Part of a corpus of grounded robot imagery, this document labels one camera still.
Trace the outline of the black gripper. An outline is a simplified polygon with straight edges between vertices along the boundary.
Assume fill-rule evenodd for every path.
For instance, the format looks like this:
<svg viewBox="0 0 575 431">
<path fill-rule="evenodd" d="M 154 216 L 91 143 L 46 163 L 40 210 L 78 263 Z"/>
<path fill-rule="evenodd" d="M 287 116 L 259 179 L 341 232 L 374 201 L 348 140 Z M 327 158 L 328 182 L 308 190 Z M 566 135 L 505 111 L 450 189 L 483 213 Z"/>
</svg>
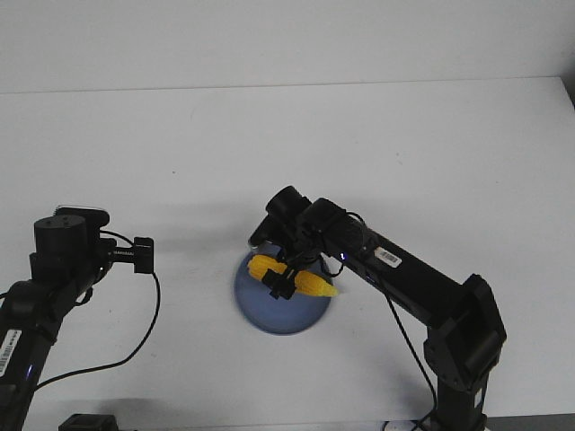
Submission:
<svg viewBox="0 0 575 431">
<path fill-rule="evenodd" d="M 297 221 L 310 206 L 308 198 L 293 186 L 286 186 L 268 202 L 264 219 L 248 240 L 253 248 L 264 243 L 276 246 L 277 260 L 286 265 L 282 273 L 268 269 L 262 278 L 276 300 L 290 300 L 296 291 L 296 274 L 314 264 L 314 246 L 300 235 Z"/>
<path fill-rule="evenodd" d="M 135 237 L 129 247 L 115 247 L 111 252 L 115 241 L 100 236 L 100 229 L 109 222 L 108 215 L 52 215 L 36 221 L 31 279 L 70 281 L 92 277 L 100 281 L 112 262 L 131 264 L 136 274 L 153 274 L 154 240 Z"/>
</svg>

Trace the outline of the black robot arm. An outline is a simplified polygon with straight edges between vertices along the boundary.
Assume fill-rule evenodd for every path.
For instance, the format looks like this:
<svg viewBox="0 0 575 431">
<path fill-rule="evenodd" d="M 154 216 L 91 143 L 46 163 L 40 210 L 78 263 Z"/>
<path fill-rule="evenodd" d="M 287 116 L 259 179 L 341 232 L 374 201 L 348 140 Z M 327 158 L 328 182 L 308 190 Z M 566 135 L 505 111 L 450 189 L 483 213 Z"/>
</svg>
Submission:
<svg viewBox="0 0 575 431">
<path fill-rule="evenodd" d="M 274 257 L 256 254 L 249 275 L 274 298 L 294 294 L 334 297 L 333 273 L 313 264 L 334 258 L 401 306 L 427 329 L 423 353 L 438 378 L 433 430 L 483 430 L 485 394 L 507 333 L 489 284 L 472 274 L 459 284 L 369 228 L 356 213 L 326 198 L 310 201 L 287 186 L 267 204 L 249 243 L 279 247 Z"/>
<path fill-rule="evenodd" d="M 22 429 L 65 316 L 90 300 L 113 264 L 129 263 L 139 274 L 154 272 L 153 239 L 137 237 L 122 248 L 117 234 L 102 229 L 109 221 L 104 210 L 60 207 L 35 222 L 31 278 L 1 296 L 3 430 Z"/>
</svg>

